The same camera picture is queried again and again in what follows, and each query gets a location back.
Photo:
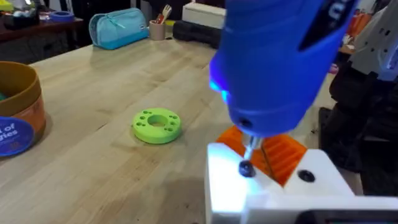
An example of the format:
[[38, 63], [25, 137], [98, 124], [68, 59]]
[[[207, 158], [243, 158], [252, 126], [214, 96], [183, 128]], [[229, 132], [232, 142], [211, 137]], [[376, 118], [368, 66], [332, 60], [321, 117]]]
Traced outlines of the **white orange left gripper right finger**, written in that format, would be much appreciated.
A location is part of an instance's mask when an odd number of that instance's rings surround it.
[[281, 134], [262, 143], [269, 175], [288, 194], [353, 197], [330, 158], [319, 149], [307, 149], [292, 137]]

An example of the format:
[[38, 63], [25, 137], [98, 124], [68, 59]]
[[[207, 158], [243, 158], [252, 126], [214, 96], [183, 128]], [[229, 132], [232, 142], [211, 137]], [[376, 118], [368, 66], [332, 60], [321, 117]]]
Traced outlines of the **finger of the white orange right gripper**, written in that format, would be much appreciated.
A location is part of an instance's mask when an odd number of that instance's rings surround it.
[[382, 81], [396, 81], [397, 5], [388, 5], [368, 31], [349, 58], [351, 68], [366, 75], [374, 72]]

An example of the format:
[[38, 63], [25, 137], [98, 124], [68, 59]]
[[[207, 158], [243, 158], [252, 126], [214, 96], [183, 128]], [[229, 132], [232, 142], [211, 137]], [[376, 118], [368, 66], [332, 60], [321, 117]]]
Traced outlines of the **white orange left gripper left finger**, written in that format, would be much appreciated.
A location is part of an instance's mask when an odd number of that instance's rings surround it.
[[241, 131], [232, 126], [207, 146], [205, 209], [207, 223], [239, 223], [250, 195], [281, 194], [282, 187], [269, 177], [271, 169], [258, 149], [251, 163], [254, 177], [243, 177], [239, 163], [245, 148]]

